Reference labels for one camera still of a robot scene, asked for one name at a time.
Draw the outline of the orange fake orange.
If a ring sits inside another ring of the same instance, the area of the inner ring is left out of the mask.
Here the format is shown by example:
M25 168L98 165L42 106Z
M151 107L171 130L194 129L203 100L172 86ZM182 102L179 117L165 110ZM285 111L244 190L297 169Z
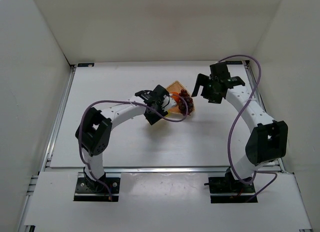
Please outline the orange fake orange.
M180 95L178 92L171 92L170 97L174 99L177 104L181 102Z

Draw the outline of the dark red fake grapes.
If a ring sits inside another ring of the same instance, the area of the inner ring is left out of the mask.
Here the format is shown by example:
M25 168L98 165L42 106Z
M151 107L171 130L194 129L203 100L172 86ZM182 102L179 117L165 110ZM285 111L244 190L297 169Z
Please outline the dark red fake grapes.
M179 97L181 100L181 102L178 104L178 109L180 113L182 113L184 116L186 114L190 115L195 109L192 97L185 89L181 89Z

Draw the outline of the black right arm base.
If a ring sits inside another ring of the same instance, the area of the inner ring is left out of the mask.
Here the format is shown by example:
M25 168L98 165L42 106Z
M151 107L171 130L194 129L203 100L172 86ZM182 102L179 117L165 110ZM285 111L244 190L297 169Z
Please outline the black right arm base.
M210 176L204 186L209 188L210 202L213 204L258 203L254 184L243 184L235 180L231 169L224 176Z

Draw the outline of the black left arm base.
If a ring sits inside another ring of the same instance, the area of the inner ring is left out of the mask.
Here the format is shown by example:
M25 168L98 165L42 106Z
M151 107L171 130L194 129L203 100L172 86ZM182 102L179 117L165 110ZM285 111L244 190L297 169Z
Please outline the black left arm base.
M83 173L78 174L73 200L81 202L118 202L121 184L120 175L106 175L104 183L109 187L111 194L103 184L87 179Z

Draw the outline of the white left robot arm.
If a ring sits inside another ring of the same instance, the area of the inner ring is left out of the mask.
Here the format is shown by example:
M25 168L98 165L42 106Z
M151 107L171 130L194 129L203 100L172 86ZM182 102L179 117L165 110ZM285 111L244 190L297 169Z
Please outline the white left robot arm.
M125 101L100 100L84 111L75 132L80 159L84 164L84 183L94 193L107 191L103 168L103 152L111 132L120 124L143 115L150 125L163 119L177 105L173 94L161 85L153 90L141 90Z

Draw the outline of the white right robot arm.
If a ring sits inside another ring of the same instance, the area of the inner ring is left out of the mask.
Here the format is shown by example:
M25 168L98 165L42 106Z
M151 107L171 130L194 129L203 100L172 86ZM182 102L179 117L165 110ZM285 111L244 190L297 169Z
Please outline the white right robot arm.
M231 76L227 63L210 65L210 75L198 74L192 97L201 95L210 103L228 101L246 123L250 137L244 156L236 163L230 162L227 176L243 184L251 184L255 173L265 164L285 156L288 126L267 114L253 98L242 78Z

